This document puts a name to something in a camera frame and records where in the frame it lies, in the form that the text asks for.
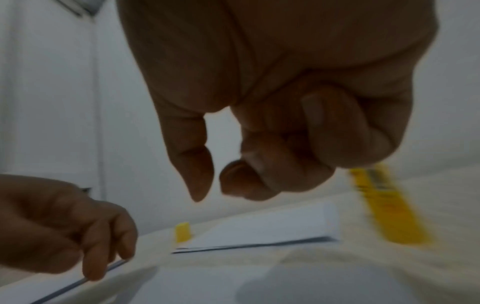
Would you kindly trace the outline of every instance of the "white table surface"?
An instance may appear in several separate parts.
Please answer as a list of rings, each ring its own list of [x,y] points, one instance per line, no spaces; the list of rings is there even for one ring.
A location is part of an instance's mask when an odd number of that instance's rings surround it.
[[[307,245],[236,249],[170,255],[173,229],[142,236],[135,258],[121,267],[128,273],[152,266],[275,265],[363,260],[391,268],[426,303],[480,303],[480,165],[444,171],[400,183],[409,202],[435,242],[410,247],[392,244],[376,231],[361,196],[352,191],[282,208],[330,201],[339,210],[342,241],[337,245]],[[220,220],[192,226],[204,233]],[[80,275],[81,265],[64,277]],[[0,269],[0,293],[25,282],[58,281],[60,276]],[[88,289],[94,283],[82,287]]]

